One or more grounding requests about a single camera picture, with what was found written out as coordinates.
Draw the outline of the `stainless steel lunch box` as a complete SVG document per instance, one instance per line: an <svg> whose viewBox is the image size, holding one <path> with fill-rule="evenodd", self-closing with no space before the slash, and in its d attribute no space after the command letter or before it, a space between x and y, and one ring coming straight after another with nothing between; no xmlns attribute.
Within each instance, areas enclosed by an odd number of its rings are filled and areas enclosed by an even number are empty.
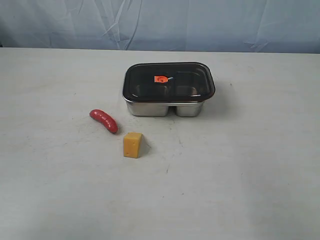
<svg viewBox="0 0 320 240"><path fill-rule="evenodd" d="M164 117L168 114L170 108L175 108L175 113L179 117L196 117L201 112L205 101L185 103L138 103L125 99L129 112L137 117Z"/></svg>

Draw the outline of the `yellow toy cheese wedge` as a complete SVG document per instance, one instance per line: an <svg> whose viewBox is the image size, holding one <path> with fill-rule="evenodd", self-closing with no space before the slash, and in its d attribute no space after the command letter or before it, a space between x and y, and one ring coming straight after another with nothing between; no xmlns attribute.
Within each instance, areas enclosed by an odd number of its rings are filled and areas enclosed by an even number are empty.
<svg viewBox="0 0 320 240"><path fill-rule="evenodd" d="M123 138L123 155L127 158L137 159L140 153L140 146L143 134L138 132L129 132Z"/></svg>

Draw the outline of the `dark lid with orange seal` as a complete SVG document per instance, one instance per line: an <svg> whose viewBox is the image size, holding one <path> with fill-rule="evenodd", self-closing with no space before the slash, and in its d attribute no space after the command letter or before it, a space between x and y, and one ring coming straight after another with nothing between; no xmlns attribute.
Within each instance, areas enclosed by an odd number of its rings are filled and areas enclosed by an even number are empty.
<svg viewBox="0 0 320 240"><path fill-rule="evenodd" d="M135 103L199 103L216 91L210 69L200 62L138 63L124 76L123 97Z"/></svg>

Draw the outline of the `red toy sausage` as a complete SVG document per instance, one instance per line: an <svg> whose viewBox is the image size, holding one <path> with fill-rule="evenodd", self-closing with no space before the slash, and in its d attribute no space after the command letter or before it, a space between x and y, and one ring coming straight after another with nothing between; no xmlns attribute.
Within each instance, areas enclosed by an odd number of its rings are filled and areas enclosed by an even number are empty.
<svg viewBox="0 0 320 240"><path fill-rule="evenodd" d="M106 112L100 109L93 109L89 116L95 121L104 125L104 127L112 134L116 134L118 132L118 125L116 121Z"/></svg>

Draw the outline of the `blue-grey backdrop cloth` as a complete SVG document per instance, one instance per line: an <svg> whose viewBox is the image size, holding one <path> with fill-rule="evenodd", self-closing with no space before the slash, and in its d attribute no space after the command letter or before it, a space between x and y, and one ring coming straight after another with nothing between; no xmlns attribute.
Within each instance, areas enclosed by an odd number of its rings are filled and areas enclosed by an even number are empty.
<svg viewBox="0 0 320 240"><path fill-rule="evenodd" d="M320 51L317 0L3 0L2 47Z"/></svg>

